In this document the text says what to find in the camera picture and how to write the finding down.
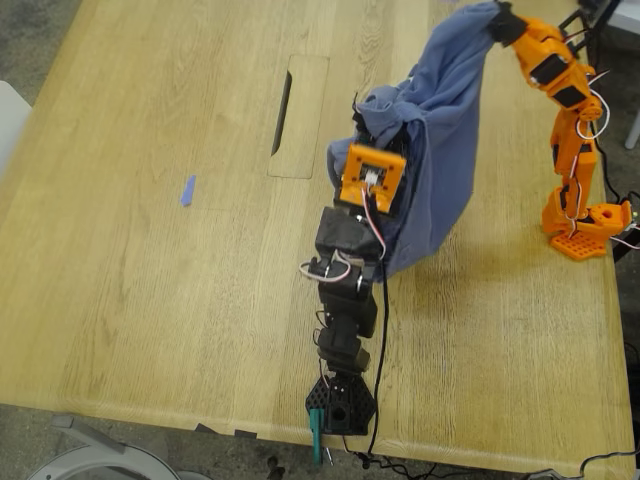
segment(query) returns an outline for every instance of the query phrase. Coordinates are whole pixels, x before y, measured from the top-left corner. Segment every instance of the blue tape piece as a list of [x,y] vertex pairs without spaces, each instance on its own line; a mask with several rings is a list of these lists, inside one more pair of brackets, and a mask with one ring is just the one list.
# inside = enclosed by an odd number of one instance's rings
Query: blue tape piece
[[189,180],[187,180],[187,184],[184,186],[184,192],[182,192],[182,197],[180,197],[180,203],[182,203],[183,207],[188,207],[191,205],[191,199],[193,198],[193,189],[196,186],[196,176],[191,175]]

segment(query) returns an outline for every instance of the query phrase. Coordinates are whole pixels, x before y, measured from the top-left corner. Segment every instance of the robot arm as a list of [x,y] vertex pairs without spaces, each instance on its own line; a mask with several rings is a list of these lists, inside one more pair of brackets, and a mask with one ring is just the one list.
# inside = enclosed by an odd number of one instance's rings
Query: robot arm
[[590,88],[595,71],[577,62],[570,37],[559,28],[518,17],[510,7],[500,4],[500,13],[490,25],[493,38],[513,48],[527,83],[560,107],[550,143],[554,171],[562,176],[562,186],[549,197],[542,228],[555,233],[551,245],[573,259],[604,255],[609,237],[631,223],[631,205],[624,201],[587,206],[597,161],[597,134],[589,125],[603,113],[602,98]]

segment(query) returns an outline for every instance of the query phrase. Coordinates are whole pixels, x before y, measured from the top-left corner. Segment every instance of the wire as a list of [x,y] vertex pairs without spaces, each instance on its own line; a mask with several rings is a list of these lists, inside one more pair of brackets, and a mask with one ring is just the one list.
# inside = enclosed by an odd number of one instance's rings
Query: wire
[[380,262],[380,270],[382,271],[382,291],[384,296],[384,320],[382,322],[382,346],[380,347],[380,359],[378,360],[378,371],[376,372],[376,383],[373,387],[373,401],[376,406],[376,418],[373,422],[373,433],[371,434],[371,443],[367,449],[367,454],[371,455],[373,446],[376,443],[378,435],[378,421],[380,420],[380,407],[378,405],[378,389],[380,387],[380,377],[382,375],[382,367],[384,365],[384,354],[387,349],[387,327],[389,325],[389,286],[387,282],[387,270],[384,262]]
[[567,215],[567,211],[564,211],[564,217],[571,222],[571,233],[569,234],[569,238],[573,237],[573,235],[578,230],[577,219],[580,216],[580,202],[582,201],[582,185],[580,185],[580,181],[575,178],[576,176],[576,168],[578,166],[578,155],[573,157],[573,164],[571,165],[571,172],[569,173],[569,179],[574,179],[576,181],[576,186],[578,187],[578,197],[576,199],[576,214],[573,217]]
[[320,369],[320,378],[322,379],[322,381],[324,382],[325,386],[327,387],[327,390],[329,390],[329,382],[327,382],[327,377],[324,376],[324,373],[322,371],[322,359],[318,358],[318,368]]
[[593,457],[585,458],[580,464],[580,476],[578,478],[584,478],[584,469],[587,468],[589,462],[593,462],[594,460],[604,460],[605,458],[611,457],[629,457],[631,455],[637,455],[640,453],[640,442],[636,446],[636,449],[631,452],[611,452],[605,453],[604,455],[594,455]]
[[320,329],[319,329],[319,328],[314,328],[314,329],[313,329],[313,334],[312,334],[312,336],[313,336],[313,343],[314,343],[314,345],[315,345],[316,347],[317,347],[317,346],[319,346],[319,345],[318,345],[318,336],[320,336]]
[[360,193],[362,194],[362,205],[364,206],[364,213],[367,216],[367,220],[369,221],[369,226],[371,227],[371,230],[373,230],[374,235],[376,236],[376,238],[380,242],[380,245],[382,246],[382,255],[380,255],[380,260],[382,260],[385,254],[387,253],[387,245],[386,243],[384,243],[384,238],[382,237],[382,234],[378,230],[377,225],[371,219],[371,212],[369,212],[369,202],[368,202],[369,195],[367,194],[367,191],[364,188],[362,188]]
[[[591,122],[591,130],[595,131],[595,124],[593,122]],[[609,188],[609,191],[613,195],[615,195],[616,203],[620,203],[620,194],[616,191],[615,188],[613,188],[613,185],[611,185],[611,180],[609,179],[609,159],[607,157],[607,152],[602,149],[602,147],[600,146],[600,142],[598,142],[597,139],[594,138],[593,141],[596,144],[596,148],[600,152],[600,155],[602,156],[602,171],[604,173],[604,182],[607,185],[607,188]]]
[[600,103],[602,103],[602,106],[605,107],[605,111],[606,111],[606,115],[604,117],[604,125],[602,126],[602,128],[600,130],[598,130],[598,133],[588,137],[586,135],[584,135],[581,131],[580,131],[580,119],[576,120],[576,133],[578,134],[578,136],[580,138],[582,138],[583,140],[595,140],[596,138],[598,138],[600,135],[602,135],[604,133],[604,131],[607,129],[607,127],[609,126],[609,119],[611,117],[611,109],[609,108],[609,104],[605,101],[604,98],[602,98],[602,95],[600,95],[598,92],[596,92],[593,89],[589,89],[591,91],[591,93],[593,95],[595,95],[596,97],[598,97],[598,99],[600,100]]
[[575,37],[577,37],[578,35],[582,35],[583,33],[587,33],[587,32],[588,32],[588,30],[585,28],[585,29],[580,30],[580,31],[578,31],[578,32],[576,32],[576,33],[572,33],[571,35],[567,35],[567,36],[564,38],[564,44],[566,45],[567,43],[569,43],[571,40],[573,40],[573,39],[574,39]]
[[631,455],[638,455],[638,453],[640,453],[640,442],[638,442],[636,449],[632,452],[611,452],[611,453],[605,453],[603,455],[594,455],[592,457],[585,458],[580,464],[580,472],[577,477],[565,477],[563,475],[559,475],[558,472],[556,472],[551,468],[547,468],[546,470],[539,470],[537,472],[527,473],[525,477],[529,477],[531,475],[541,476],[545,473],[548,473],[548,474],[551,474],[550,476],[554,478],[562,478],[563,480],[583,480],[585,468],[587,468],[587,465],[594,460],[603,460],[605,458],[611,458],[611,457],[628,457]]
[[322,282],[322,283],[336,283],[336,282],[339,282],[340,280],[344,280],[349,276],[349,274],[351,273],[351,264],[347,260],[342,258],[338,250],[335,251],[334,258],[337,262],[340,262],[347,266],[347,270],[336,277],[327,277],[327,276],[322,277],[320,275],[310,273],[309,269],[305,270],[305,267],[309,266],[309,262],[301,263],[298,266],[298,270],[300,270],[300,273],[302,273],[305,277],[310,278],[311,280],[317,280],[318,282]]
[[320,325],[322,325],[323,328],[327,328],[327,324],[320,318],[321,313],[324,313],[324,310],[316,310],[316,319],[320,322]]
[[611,71],[611,69],[605,70],[604,72],[600,72],[597,75],[595,75],[591,80],[589,80],[589,85],[591,85],[592,83],[597,82],[598,80],[600,80],[602,77],[604,77],[607,73],[609,73]]
[[609,240],[613,240],[614,242],[618,242],[618,243],[621,243],[623,245],[626,245],[627,247],[629,247],[629,248],[631,248],[633,250],[640,250],[640,247],[631,245],[630,243],[627,243],[627,242],[625,242],[624,240],[621,240],[618,237],[610,237]]

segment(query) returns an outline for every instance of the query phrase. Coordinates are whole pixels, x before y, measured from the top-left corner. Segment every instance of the blue fabric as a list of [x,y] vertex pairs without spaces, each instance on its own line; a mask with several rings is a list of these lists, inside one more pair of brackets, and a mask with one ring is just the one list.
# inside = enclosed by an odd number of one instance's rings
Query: blue fabric
[[[358,111],[375,146],[384,148],[403,123],[410,136],[399,214],[384,222],[389,275],[433,254],[462,213],[473,187],[482,70],[493,40],[487,30],[498,3],[456,11],[434,28],[409,77],[371,91]],[[353,138],[329,145],[327,166],[340,187]]]

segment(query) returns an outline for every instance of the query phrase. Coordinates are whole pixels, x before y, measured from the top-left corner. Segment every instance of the wooden table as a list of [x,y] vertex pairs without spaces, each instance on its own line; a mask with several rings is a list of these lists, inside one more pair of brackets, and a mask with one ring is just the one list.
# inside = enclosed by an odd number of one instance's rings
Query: wooden table
[[[297,265],[332,198],[326,145],[350,134],[354,92],[401,80],[458,6],[85,0],[0,185],[0,402],[309,444],[318,298]],[[632,447],[612,261],[575,263],[540,231],[555,112],[492,50],[473,198],[390,282],[376,452],[576,475]]]

